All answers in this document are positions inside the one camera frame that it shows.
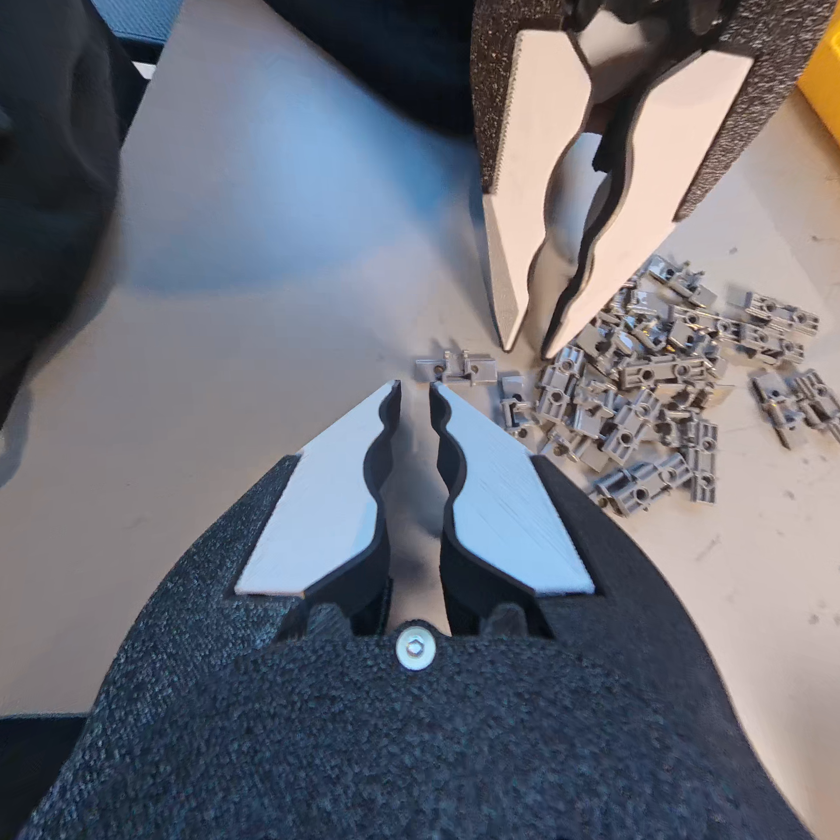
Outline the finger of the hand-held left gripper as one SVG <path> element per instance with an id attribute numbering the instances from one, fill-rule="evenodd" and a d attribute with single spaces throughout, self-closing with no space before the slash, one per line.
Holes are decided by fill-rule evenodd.
<path id="1" fill-rule="evenodd" d="M 484 191 L 490 291 L 500 347 L 512 351 L 530 303 L 556 165 L 583 131 L 590 67 L 562 30 L 522 30 L 514 41 L 493 178 Z"/>
<path id="2" fill-rule="evenodd" d="M 683 198 L 752 65 L 743 54 L 704 51 L 644 93 L 603 205 L 584 230 L 576 274 L 552 314 L 543 358 L 574 338 L 674 230 Z"/>

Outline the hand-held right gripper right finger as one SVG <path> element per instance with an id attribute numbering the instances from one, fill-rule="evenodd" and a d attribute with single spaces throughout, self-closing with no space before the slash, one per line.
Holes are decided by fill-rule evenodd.
<path id="1" fill-rule="evenodd" d="M 443 383 L 429 410 L 456 557 L 530 597 L 594 594 L 530 450 Z"/>

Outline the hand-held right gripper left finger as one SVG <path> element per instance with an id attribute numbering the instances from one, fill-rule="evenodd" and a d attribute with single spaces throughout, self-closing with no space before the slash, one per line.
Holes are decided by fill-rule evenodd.
<path id="1" fill-rule="evenodd" d="M 383 410 L 400 411 L 402 383 L 387 380 L 297 451 L 297 461 L 234 584 L 237 595 L 314 597 L 374 543 L 383 478 L 366 478 Z"/>

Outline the yellow plastic bin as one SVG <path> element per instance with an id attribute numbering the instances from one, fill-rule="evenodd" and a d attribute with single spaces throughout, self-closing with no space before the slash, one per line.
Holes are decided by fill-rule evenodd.
<path id="1" fill-rule="evenodd" d="M 839 144 L 839 5 L 797 87 Z"/>

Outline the pile of grey track links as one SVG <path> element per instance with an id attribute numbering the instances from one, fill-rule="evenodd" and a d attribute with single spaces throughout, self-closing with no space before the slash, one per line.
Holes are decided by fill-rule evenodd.
<path id="1" fill-rule="evenodd" d="M 757 290 L 724 308 L 703 280 L 656 254 L 542 370 L 497 378 L 503 428 L 590 471 L 590 498 L 620 517 L 676 490 L 717 504 L 709 411 L 733 393 L 732 360 L 752 364 L 750 393 L 784 448 L 807 431 L 839 441 L 839 393 L 804 365 L 820 317 Z"/>

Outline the person's left forearm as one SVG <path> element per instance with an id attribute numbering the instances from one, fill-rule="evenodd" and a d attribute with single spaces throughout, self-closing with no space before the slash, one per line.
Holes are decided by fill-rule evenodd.
<path id="1" fill-rule="evenodd" d="M 474 130 L 474 1 L 267 1 L 376 94 L 434 130 Z"/>

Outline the grey desk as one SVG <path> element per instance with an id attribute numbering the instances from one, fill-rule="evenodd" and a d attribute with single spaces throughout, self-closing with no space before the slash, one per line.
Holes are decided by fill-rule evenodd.
<path id="1" fill-rule="evenodd" d="M 84 714 L 187 547 L 389 378 L 390 621 L 446 631 L 413 363 L 496 351 L 483 237 L 470 141 L 403 118 L 260 1 L 187 1 L 84 295 L 2 435 L 2 715 Z M 839 445 L 783 448 L 746 373 L 716 413 L 719 504 L 674 494 L 624 527 L 793 807 L 839 838 Z"/>

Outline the person's black hooded sweater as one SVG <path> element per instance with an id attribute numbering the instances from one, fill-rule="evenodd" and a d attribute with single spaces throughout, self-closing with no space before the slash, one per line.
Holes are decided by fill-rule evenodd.
<path id="1" fill-rule="evenodd" d="M 2 425 L 76 304 L 146 85 L 92 1 L 2 1 Z"/>

